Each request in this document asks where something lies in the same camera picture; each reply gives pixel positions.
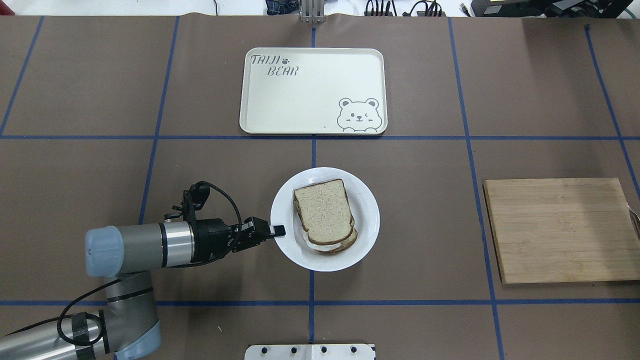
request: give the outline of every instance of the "power strip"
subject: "power strip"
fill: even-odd
[[[417,12],[418,13],[418,17],[424,17],[424,14],[426,14],[427,12]],[[447,16],[444,12],[442,12],[441,17],[445,17]]]
[[[375,15],[374,12],[364,12],[364,15],[365,16],[373,16],[373,17],[379,16],[379,15]],[[387,16],[394,16],[394,12],[393,11],[389,11],[389,15],[387,15]]]

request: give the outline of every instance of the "white plate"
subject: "white plate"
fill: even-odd
[[[380,134],[387,128],[382,54],[251,49],[244,58],[239,122],[251,134]]]
[[[302,238],[304,230],[293,207],[293,191],[334,179],[344,182],[358,239],[345,251],[321,254],[310,249]],[[282,185],[271,206],[271,225],[284,225],[287,234],[275,240],[291,261],[309,270],[331,272],[348,268],[369,253],[380,230],[380,211],[371,190],[354,175],[337,168],[310,168]]]

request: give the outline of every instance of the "bear illustration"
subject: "bear illustration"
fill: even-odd
[[[378,100],[351,101],[340,100],[340,115],[338,126],[343,133],[375,133],[382,126],[382,118],[378,113]]]

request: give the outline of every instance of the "blue joint cap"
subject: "blue joint cap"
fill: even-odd
[[[115,226],[92,229],[84,236],[86,273],[91,277],[115,276],[124,262],[122,234]]]
[[[160,337],[160,322],[157,322],[149,331],[145,332],[143,336],[140,336],[136,341],[131,343],[131,345],[117,351],[115,353],[115,359],[139,359],[156,351],[160,347],[160,343],[162,343]]]

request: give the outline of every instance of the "white plastic base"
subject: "white plastic base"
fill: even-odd
[[[376,360],[376,346],[373,344],[253,345],[244,353],[244,360],[284,359]]]

